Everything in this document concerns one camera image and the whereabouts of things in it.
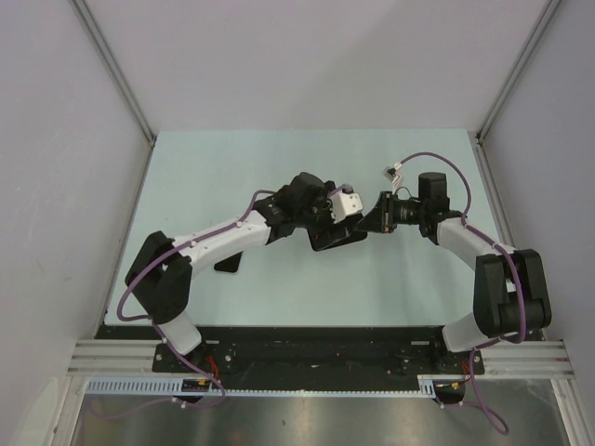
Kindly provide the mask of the bare phone silver edge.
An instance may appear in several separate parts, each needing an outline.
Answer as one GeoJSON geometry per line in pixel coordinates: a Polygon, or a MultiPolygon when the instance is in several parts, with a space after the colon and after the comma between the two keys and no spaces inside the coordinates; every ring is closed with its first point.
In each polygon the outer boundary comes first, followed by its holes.
{"type": "Polygon", "coordinates": [[[227,257],[213,266],[216,272],[234,274],[237,273],[242,260],[242,252],[236,253],[233,256],[227,257]]]}

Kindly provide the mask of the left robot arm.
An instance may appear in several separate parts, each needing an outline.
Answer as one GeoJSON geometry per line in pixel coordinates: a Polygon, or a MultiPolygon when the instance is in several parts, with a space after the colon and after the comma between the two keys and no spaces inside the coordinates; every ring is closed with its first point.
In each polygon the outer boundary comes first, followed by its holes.
{"type": "Polygon", "coordinates": [[[125,296],[142,306],[143,319],[173,349],[183,370],[199,369],[205,360],[202,335],[186,307],[192,279],[200,272],[304,229],[314,251],[348,242],[362,215],[361,197],[348,185],[302,172],[277,191],[257,190],[238,217],[186,236],[150,234],[125,277],[125,296]]]}

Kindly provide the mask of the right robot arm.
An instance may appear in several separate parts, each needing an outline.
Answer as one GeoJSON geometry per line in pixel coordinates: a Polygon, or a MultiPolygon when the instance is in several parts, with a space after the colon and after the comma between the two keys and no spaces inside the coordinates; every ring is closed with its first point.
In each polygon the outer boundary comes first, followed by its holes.
{"type": "Polygon", "coordinates": [[[498,341],[521,343],[552,321],[549,290],[540,254],[498,243],[450,208],[444,173],[418,176],[418,196],[400,199],[382,191],[357,230],[388,234],[400,225],[418,227],[422,237],[450,251],[474,272],[472,311],[442,328],[443,341],[429,349],[430,365],[452,372],[462,352],[498,341]]]}

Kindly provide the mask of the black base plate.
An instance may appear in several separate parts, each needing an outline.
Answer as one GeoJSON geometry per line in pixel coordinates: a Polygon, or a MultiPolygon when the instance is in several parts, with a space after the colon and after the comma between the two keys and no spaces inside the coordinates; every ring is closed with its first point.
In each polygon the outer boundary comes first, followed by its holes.
{"type": "Polygon", "coordinates": [[[183,378],[183,391],[385,393],[417,390],[427,375],[464,383],[484,374],[482,350],[448,351],[439,327],[207,327],[179,358],[149,326],[101,325],[99,340],[157,340],[152,371],[183,378]],[[198,375],[203,370],[207,377],[198,375]]]}

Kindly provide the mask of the right aluminium corner post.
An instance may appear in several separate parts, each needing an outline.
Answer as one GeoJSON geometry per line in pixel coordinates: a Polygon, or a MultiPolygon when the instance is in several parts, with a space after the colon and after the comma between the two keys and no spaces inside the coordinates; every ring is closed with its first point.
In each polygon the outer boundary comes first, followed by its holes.
{"type": "Polygon", "coordinates": [[[496,120],[505,109],[509,98],[549,32],[550,26],[565,4],[566,1],[563,0],[548,0],[545,2],[527,38],[522,44],[521,50],[513,61],[504,83],[498,89],[496,97],[492,101],[478,129],[475,131],[475,137],[479,144],[482,145],[489,136],[496,120]]]}

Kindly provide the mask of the aluminium corner post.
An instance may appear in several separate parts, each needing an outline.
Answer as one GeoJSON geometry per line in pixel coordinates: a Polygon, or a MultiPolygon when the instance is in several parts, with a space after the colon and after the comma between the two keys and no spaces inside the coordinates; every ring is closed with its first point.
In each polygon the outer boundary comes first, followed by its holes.
{"type": "Polygon", "coordinates": [[[563,0],[548,0],[545,2],[527,38],[522,44],[521,50],[513,61],[504,83],[498,89],[496,97],[492,101],[478,129],[475,131],[475,137],[479,144],[482,145],[489,136],[496,120],[505,109],[509,98],[549,32],[550,26],[565,4],[566,1],[563,0]]]}
{"type": "Polygon", "coordinates": [[[126,79],[126,75],[114,55],[112,47],[101,29],[98,20],[95,18],[92,9],[87,1],[84,0],[70,0],[69,4],[73,8],[76,17],[79,19],[91,45],[97,52],[99,60],[111,78],[117,93],[120,95],[128,111],[131,113],[140,133],[149,144],[149,147],[153,148],[156,141],[156,134],[152,130],[145,113],[140,107],[139,101],[130,83],[126,79]]]}

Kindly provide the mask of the left aluminium corner post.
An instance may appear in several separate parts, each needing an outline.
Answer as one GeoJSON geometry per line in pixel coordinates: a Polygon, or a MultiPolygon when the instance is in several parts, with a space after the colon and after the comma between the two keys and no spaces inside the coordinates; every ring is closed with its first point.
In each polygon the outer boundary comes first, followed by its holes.
{"type": "Polygon", "coordinates": [[[153,148],[156,141],[156,134],[152,130],[145,113],[140,107],[139,101],[130,83],[126,79],[126,75],[114,55],[112,47],[101,29],[98,20],[95,18],[92,9],[87,1],[84,0],[70,0],[69,4],[73,8],[76,17],[79,19],[91,45],[97,52],[99,60],[111,78],[117,93],[120,95],[128,111],[131,113],[140,133],[149,144],[149,147],[153,148]]]}

